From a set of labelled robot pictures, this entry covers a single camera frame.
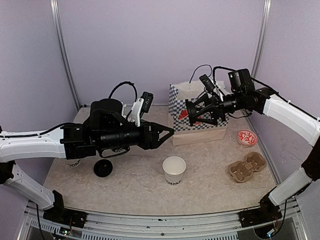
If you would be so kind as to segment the white paper coffee cup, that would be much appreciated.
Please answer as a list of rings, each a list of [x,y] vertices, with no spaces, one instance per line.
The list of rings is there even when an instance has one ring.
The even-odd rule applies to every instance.
[[[165,181],[170,186],[178,185],[187,168],[186,162],[178,156],[170,156],[162,163]]]

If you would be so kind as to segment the black plastic cup lid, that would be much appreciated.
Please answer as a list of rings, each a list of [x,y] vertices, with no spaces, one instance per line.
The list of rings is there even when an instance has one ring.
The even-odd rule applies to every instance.
[[[93,172],[100,178],[109,176],[113,171],[113,165],[108,159],[97,161],[93,167]]]

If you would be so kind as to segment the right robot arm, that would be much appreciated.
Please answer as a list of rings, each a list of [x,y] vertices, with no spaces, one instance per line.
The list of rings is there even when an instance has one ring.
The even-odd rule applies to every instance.
[[[319,180],[320,120],[284,99],[267,84],[257,89],[257,80],[247,68],[228,71],[230,94],[216,93],[218,85],[214,78],[205,74],[199,78],[207,92],[196,101],[185,100],[191,126],[195,122],[217,125],[218,120],[225,120],[226,114],[238,110],[255,111],[282,123],[312,146],[301,167],[260,200],[255,216],[260,222],[266,222],[279,211],[280,204]]]

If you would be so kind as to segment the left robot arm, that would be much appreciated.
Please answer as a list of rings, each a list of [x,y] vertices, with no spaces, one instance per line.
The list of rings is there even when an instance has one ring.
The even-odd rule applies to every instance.
[[[138,146],[153,150],[161,146],[174,130],[164,125],[140,119],[144,99],[132,107],[133,119],[126,118],[123,104],[113,98],[94,101],[84,123],[62,123],[45,131],[0,132],[0,183],[36,203],[63,223],[70,218],[63,197],[33,180],[16,163],[35,158],[83,159],[110,149]]]

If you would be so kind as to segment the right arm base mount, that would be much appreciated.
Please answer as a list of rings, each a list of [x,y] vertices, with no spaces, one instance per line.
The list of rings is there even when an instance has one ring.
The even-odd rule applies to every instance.
[[[268,223],[283,217],[280,207],[271,202],[268,194],[259,201],[258,208],[240,211],[238,216],[242,228]]]

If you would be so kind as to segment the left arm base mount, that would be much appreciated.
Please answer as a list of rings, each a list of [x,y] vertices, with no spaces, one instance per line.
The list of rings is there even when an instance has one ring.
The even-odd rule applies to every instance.
[[[55,223],[83,229],[88,214],[84,211],[65,208],[63,196],[56,190],[53,190],[52,193],[54,196],[53,207],[44,210],[43,218]]]

